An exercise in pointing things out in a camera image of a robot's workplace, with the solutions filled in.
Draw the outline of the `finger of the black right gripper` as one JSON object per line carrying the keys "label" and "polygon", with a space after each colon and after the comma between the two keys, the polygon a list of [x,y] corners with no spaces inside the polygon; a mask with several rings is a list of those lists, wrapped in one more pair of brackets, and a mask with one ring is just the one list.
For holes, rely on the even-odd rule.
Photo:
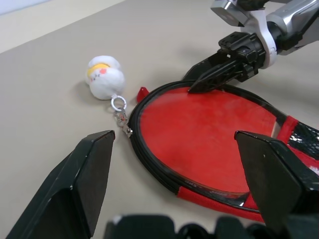
{"label": "finger of the black right gripper", "polygon": [[215,54],[193,65],[182,80],[197,80],[207,71],[218,69],[222,64],[232,60],[232,57],[222,51],[217,51]]}
{"label": "finger of the black right gripper", "polygon": [[225,63],[218,64],[217,66],[205,71],[193,83],[188,92],[191,94],[210,92],[241,75],[243,71],[242,69],[243,62],[237,59],[228,60]]}

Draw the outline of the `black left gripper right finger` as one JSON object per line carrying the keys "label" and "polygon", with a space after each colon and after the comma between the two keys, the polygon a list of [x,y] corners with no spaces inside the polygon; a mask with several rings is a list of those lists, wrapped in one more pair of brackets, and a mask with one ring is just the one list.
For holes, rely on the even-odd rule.
{"label": "black left gripper right finger", "polygon": [[237,131],[234,136],[250,193],[268,226],[290,214],[319,212],[319,177],[280,140]]}

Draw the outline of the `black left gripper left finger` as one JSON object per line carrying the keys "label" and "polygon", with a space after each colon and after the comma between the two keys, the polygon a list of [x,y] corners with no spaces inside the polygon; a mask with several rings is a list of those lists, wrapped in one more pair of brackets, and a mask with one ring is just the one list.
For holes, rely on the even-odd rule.
{"label": "black left gripper left finger", "polygon": [[115,133],[83,138],[45,178],[9,239],[90,239],[105,198]]}

